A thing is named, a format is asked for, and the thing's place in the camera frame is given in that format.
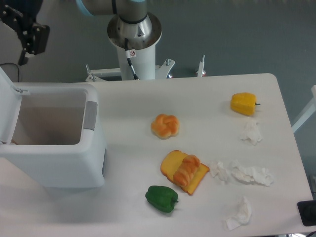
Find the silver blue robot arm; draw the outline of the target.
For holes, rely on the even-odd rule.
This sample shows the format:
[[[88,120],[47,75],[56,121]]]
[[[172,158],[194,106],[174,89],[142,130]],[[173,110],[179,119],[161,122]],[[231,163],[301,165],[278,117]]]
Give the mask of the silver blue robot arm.
[[[41,0],[2,0],[0,20],[18,36],[22,52],[18,65],[27,64],[27,54],[38,55],[45,52],[50,27],[37,22]],[[78,8],[86,15],[118,15],[123,21],[137,24],[147,15],[145,0],[78,0]]]

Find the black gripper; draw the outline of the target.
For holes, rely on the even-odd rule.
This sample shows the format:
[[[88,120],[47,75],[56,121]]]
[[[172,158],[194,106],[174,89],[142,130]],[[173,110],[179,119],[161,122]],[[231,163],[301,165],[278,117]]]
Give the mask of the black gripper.
[[[50,27],[35,23],[42,3],[42,0],[0,1],[1,21],[17,32],[22,44],[19,66],[27,64],[27,53],[37,55],[45,52]]]

